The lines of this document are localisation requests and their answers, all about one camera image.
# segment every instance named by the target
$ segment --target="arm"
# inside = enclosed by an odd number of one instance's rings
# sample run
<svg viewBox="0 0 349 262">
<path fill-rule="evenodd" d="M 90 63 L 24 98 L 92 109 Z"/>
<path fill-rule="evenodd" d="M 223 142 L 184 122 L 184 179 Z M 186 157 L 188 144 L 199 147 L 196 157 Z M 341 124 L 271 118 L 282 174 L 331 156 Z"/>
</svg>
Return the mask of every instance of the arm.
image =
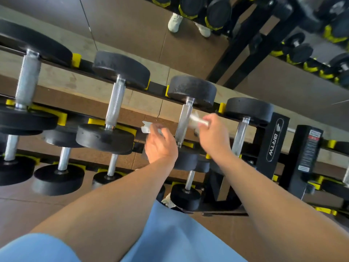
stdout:
<svg viewBox="0 0 349 262">
<path fill-rule="evenodd" d="M 220 166 L 258 232 L 284 261 L 346 261 L 349 235 L 305 202 L 234 156 L 215 114 L 204 117 L 200 143 Z"/>
<path fill-rule="evenodd" d="M 152 124 L 145 145 L 150 164 L 70 203 L 36 226 L 69 245 L 82 261 L 119 261 L 138 240 L 178 156 L 174 137 Z"/>
</svg>

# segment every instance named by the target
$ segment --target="forearm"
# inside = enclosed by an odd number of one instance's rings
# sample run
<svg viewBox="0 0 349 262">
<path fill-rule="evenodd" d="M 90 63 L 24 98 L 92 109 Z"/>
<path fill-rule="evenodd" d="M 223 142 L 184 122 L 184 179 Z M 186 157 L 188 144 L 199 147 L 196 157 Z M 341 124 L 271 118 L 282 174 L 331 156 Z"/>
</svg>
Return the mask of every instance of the forearm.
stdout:
<svg viewBox="0 0 349 262">
<path fill-rule="evenodd" d="M 214 158 L 262 237 L 285 261 L 346 259 L 348 234 L 232 153 Z"/>
<path fill-rule="evenodd" d="M 159 159 L 84 195 L 32 232 L 60 238 L 82 261 L 119 261 L 142 234 L 172 168 Z"/>
</svg>

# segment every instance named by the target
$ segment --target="brand logo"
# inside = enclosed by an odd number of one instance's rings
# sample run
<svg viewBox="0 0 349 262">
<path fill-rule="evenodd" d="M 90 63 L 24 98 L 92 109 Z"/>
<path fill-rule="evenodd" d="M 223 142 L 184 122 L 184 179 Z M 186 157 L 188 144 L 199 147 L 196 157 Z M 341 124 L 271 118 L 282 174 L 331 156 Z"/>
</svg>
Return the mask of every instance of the brand logo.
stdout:
<svg viewBox="0 0 349 262">
<path fill-rule="evenodd" d="M 269 145 L 269 149 L 268 149 L 268 154 L 267 154 L 267 161 L 271 162 L 274 158 L 274 154 L 275 154 L 275 147 L 277 146 L 277 143 L 279 141 L 279 136 L 280 136 L 280 132 L 282 130 L 283 127 L 283 119 L 279 118 L 276 122 L 275 128 L 274 128 L 274 132 L 272 135 L 272 140 L 270 141 L 270 145 Z"/>
</svg>

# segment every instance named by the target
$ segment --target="hand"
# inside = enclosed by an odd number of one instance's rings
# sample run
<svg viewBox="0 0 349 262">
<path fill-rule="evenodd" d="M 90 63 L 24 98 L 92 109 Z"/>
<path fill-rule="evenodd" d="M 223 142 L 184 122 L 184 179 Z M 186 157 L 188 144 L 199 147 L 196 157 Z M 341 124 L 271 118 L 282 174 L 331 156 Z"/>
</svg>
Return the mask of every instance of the hand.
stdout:
<svg viewBox="0 0 349 262">
<path fill-rule="evenodd" d="M 166 158 L 169 163 L 175 164 L 178 157 L 178 147 L 176 140 L 168 128 L 164 128 L 160 124 L 151 124 L 151 132 L 149 133 L 145 145 L 146 154 L 149 163 L 155 162 L 158 159 Z"/>
<path fill-rule="evenodd" d="M 198 125 L 199 139 L 202 148 L 213 159 L 218 158 L 220 154 L 231 152 L 228 129 L 220 121 L 217 114 L 209 114 L 203 117 L 210 122 L 207 127 L 204 124 Z"/>
</svg>

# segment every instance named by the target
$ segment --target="warning label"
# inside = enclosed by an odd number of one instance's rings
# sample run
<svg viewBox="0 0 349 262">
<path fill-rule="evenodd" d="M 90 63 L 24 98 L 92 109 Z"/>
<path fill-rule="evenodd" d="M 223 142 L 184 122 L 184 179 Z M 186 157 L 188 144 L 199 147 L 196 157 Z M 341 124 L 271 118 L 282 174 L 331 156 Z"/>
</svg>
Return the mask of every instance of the warning label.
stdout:
<svg viewBox="0 0 349 262">
<path fill-rule="evenodd" d="M 306 141 L 303 156 L 299 162 L 298 170 L 302 172 L 309 172 L 311 164 L 316 159 L 316 151 L 321 137 L 321 132 L 310 130 L 308 139 Z"/>
</svg>

